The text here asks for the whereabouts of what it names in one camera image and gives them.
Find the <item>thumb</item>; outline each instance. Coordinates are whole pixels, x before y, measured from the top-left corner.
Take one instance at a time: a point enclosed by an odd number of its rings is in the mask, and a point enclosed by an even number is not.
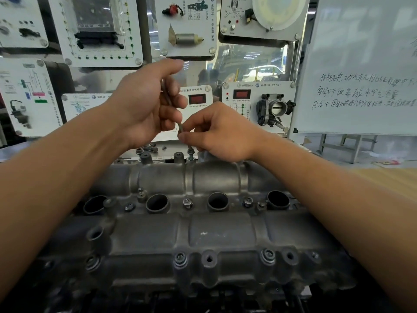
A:
[[[149,69],[152,68],[152,71],[150,70],[151,74],[153,73],[157,75],[158,78],[163,79],[169,75],[179,72],[184,66],[184,61],[181,59],[164,58],[148,66]]]
[[[206,150],[210,149],[208,145],[208,137],[210,132],[182,132],[178,135],[178,139],[183,142],[185,145],[196,146],[204,148]]]

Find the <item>white display panel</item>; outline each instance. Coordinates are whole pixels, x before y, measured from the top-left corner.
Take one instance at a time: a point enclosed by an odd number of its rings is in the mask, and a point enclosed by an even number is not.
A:
[[[183,115],[183,122],[195,112],[213,104],[213,92],[209,85],[182,87],[180,94],[184,95],[189,102],[185,109],[179,109]],[[67,120],[71,120],[82,112],[103,104],[110,96],[109,93],[65,94],[62,96],[65,116]],[[178,139],[177,135],[178,125],[172,131],[159,133],[153,141],[171,141]]]
[[[121,68],[142,65],[136,0],[49,0],[49,3],[67,65]]]
[[[20,136],[45,136],[63,124],[42,60],[0,59],[0,93],[13,128]],[[18,118],[25,118],[26,123],[19,123]]]
[[[162,14],[170,5],[178,5],[178,13]],[[166,57],[214,56],[216,53],[216,0],[155,0],[156,20],[158,22],[159,47]],[[177,35],[178,44],[169,42],[169,30]],[[194,34],[198,44],[181,44],[181,34]]]
[[[222,0],[219,33],[232,37],[301,39],[310,0]],[[253,10],[248,22],[245,11]]]
[[[45,48],[48,45],[37,0],[0,0],[0,47]]]
[[[320,0],[291,132],[417,135],[416,0]]]
[[[256,104],[261,100],[263,94],[284,94],[285,101],[293,101],[296,89],[291,88],[291,81],[265,81],[265,82],[228,82],[223,84],[222,102],[248,120],[258,125]],[[236,92],[247,92],[248,98],[242,98]],[[280,116],[282,125],[289,129],[292,114]],[[277,126],[261,126],[265,131],[271,133],[286,133]]]

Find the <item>finger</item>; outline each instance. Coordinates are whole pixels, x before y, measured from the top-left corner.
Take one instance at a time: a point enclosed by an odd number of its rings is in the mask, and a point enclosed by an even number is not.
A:
[[[181,94],[176,95],[171,100],[172,100],[172,104],[176,108],[186,108],[188,105],[187,98]]]
[[[171,120],[164,120],[161,122],[161,131],[172,131],[175,128],[175,123]]]
[[[173,106],[161,105],[159,108],[159,118],[162,120],[171,120],[175,123],[181,123],[182,114]]]
[[[154,62],[144,67],[150,75],[156,75],[160,80],[179,72],[184,65],[184,61],[180,59],[161,59],[158,62]]]
[[[214,106],[214,104],[191,115],[188,118],[188,120],[186,120],[183,123],[184,130],[191,131],[193,128],[195,128],[198,125],[202,125],[204,123],[210,123],[216,110],[212,106]]]
[[[185,145],[197,146],[204,149],[210,149],[209,140],[211,132],[196,133],[196,132],[182,132],[178,135],[178,139]]]
[[[180,93],[180,84],[173,77],[166,77],[165,84],[170,96],[174,97]]]

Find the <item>metal frame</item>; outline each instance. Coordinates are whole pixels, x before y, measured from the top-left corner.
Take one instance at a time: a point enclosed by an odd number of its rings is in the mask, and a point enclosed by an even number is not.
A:
[[[342,150],[342,151],[345,151],[345,152],[352,152],[352,157],[350,159],[350,163],[355,164],[362,142],[371,142],[372,146],[371,146],[370,151],[373,152],[375,144],[377,142],[377,136],[378,135],[374,135],[374,138],[372,139],[372,138],[364,138],[364,136],[366,136],[366,135],[347,135],[347,134],[344,134],[341,138],[340,145],[326,144],[326,136],[327,136],[327,134],[322,134],[321,135],[320,145],[319,145],[319,153],[320,154],[323,154],[323,151],[324,151],[325,147],[333,148],[333,149],[337,149],[337,150]],[[344,143],[345,143],[347,138],[356,140],[356,143],[355,143],[354,147],[344,146]]]

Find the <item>aluminum engine block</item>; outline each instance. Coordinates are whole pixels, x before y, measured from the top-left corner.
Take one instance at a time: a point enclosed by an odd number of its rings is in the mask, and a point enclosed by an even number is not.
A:
[[[39,254],[42,280],[88,292],[235,285],[247,294],[351,288],[354,262],[261,166],[114,164]]]

